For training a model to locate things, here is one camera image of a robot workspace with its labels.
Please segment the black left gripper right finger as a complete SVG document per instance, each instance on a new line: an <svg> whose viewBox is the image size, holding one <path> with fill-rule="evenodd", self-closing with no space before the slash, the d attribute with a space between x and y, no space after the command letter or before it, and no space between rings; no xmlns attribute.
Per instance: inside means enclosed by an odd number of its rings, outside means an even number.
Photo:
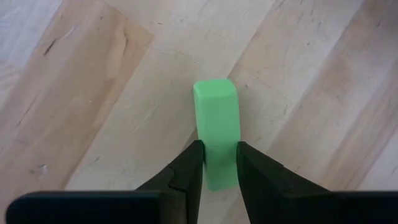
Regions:
<svg viewBox="0 0 398 224"><path fill-rule="evenodd" d="M246 142L237 145L239 187L251 223L310 223L330 217L327 190Z"/></svg>

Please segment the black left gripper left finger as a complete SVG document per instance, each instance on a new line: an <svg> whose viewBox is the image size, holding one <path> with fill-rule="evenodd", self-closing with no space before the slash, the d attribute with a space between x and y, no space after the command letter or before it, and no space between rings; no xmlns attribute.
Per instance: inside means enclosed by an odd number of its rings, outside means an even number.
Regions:
<svg viewBox="0 0 398 224"><path fill-rule="evenodd" d="M203 179L204 144L193 141L158 174L135 190L149 223L196 223Z"/></svg>

